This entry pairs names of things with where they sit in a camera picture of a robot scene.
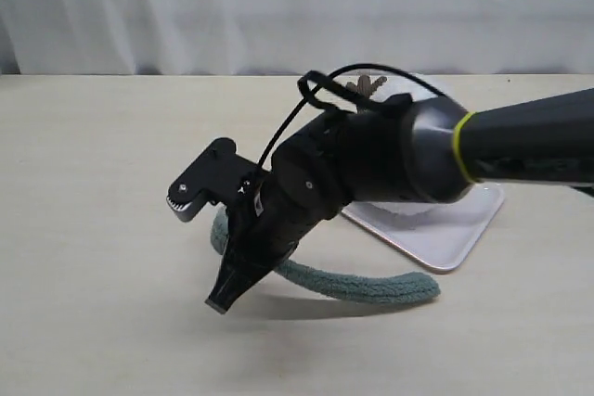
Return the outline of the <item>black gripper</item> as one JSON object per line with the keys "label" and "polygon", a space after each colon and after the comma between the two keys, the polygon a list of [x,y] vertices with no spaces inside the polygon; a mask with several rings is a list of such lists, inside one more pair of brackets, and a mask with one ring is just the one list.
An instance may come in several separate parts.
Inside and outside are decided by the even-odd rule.
{"label": "black gripper", "polygon": [[333,216],[332,196],[310,178],[243,177],[229,212],[229,247],[205,303],[227,313],[318,223]]}

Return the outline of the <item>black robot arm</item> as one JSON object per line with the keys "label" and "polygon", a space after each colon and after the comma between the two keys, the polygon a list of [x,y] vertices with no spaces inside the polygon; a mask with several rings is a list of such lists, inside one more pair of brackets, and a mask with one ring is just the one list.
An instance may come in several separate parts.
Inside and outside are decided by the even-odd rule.
{"label": "black robot arm", "polygon": [[452,203],[485,180],[591,185],[592,91],[473,113],[445,96],[322,113],[278,146],[270,172],[228,209],[208,304],[225,313],[354,201]]}

